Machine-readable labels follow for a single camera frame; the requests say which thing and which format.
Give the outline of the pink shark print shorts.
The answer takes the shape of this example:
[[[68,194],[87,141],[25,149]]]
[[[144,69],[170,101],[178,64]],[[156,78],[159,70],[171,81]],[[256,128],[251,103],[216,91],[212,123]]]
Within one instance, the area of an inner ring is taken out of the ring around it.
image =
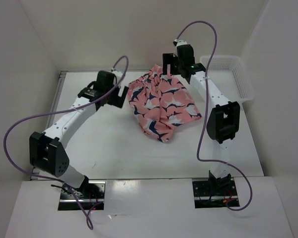
[[[143,133],[162,143],[175,128],[202,118],[186,87],[159,65],[129,83],[127,99]]]

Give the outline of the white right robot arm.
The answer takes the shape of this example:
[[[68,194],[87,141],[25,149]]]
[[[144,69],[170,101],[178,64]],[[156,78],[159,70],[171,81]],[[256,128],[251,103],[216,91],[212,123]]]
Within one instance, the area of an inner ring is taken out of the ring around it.
[[[214,143],[213,159],[218,163],[209,171],[208,189],[213,195],[219,195],[228,187],[231,175],[226,169],[229,164],[229,150],[239,130],[240,105],[231,102],[212,82],[208,67],[195,63],[194,50],[184,40],[174,41],[174,68],[194,87],[206,102],[206,116],[202,132],[207,132]]]

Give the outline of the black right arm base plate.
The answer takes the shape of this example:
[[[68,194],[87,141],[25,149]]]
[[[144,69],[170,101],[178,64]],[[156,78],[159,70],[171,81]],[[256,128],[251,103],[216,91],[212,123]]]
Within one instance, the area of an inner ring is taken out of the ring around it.
[[[232,179],[225,188],[211,191],[211,186],[206,178],[192,180],[194,205],[196,209],[202,208],[237,208],[240,206],[238,201],[235,181]]]

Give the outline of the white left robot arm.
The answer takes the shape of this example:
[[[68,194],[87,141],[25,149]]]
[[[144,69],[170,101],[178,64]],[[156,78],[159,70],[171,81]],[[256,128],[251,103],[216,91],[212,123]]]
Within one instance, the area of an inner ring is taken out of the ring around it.
[[[29,138],[30,164],[72,187],[72,193],[84,198],[93,190],[87,176],[70,165],[66,147],[77,130],[102,106],[122,108],[128,88],[121,87],[123,73],[112,69],[99,71],[95,81],[77,95],[69,112],[41,133]]]

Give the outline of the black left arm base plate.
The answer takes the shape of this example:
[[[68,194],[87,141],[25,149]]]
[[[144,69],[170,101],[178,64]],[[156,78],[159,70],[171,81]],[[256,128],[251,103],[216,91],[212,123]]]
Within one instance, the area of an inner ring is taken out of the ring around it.
[[[91,190],[82,194],[77,191],[73,193],[77,196],[77,199],[85,211],[88,210],[104,210],[104,196],[105,196],[105,181],[96,181],[90,184]],[[60,199],[58,204],[58,211],[78,211],[80,207],[74,199],[68,188],[63,185],[60,187]]]

